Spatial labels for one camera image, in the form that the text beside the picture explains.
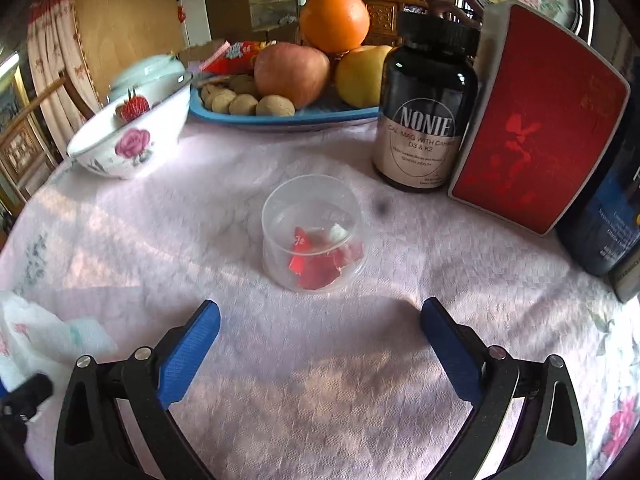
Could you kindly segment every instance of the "black bottle cap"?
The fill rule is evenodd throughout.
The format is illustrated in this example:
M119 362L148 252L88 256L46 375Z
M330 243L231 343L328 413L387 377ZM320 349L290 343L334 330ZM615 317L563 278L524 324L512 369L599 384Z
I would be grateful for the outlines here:
M398 13L398 35L406 41L475 56L480 31L430 14Z

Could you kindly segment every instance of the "supplement bottle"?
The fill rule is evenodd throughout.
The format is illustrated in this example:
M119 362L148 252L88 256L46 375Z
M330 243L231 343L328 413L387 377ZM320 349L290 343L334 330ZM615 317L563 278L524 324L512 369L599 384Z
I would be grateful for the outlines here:
M385 59L373 165L404 191L444 186L471 114L478 79L468 60L480 33L437 16L400 12L404 44Z

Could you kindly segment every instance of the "clear plastic cup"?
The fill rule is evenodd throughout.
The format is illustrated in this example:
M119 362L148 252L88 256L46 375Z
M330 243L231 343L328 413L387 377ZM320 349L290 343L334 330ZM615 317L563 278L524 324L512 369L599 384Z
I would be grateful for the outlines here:
M267 274L297 292L322 293L351 281L364 266L366 241L358 199L332 176L297 176L262 208Z

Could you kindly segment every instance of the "strawberry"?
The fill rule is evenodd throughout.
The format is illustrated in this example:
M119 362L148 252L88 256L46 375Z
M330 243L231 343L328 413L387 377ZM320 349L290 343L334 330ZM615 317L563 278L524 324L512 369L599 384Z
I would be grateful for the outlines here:
M133 95L131 95L131 90L129 90L129 100L124 101L123 104L116 108L116 115L126 123L130 123L149 110L149 101L147 101L145 97L142 97L142 95L136 95L134 89Z

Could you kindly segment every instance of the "curtain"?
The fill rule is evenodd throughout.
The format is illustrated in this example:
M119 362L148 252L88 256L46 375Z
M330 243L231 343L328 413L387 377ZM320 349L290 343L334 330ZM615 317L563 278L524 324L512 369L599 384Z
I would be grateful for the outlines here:
M82 54L73 0L40 0L31 6L27 50L36 93L66 68L84 102L94 112L100 109ZM66 145L84 124L84 117L64 88L45 99L40 108L60 154L66 157Z

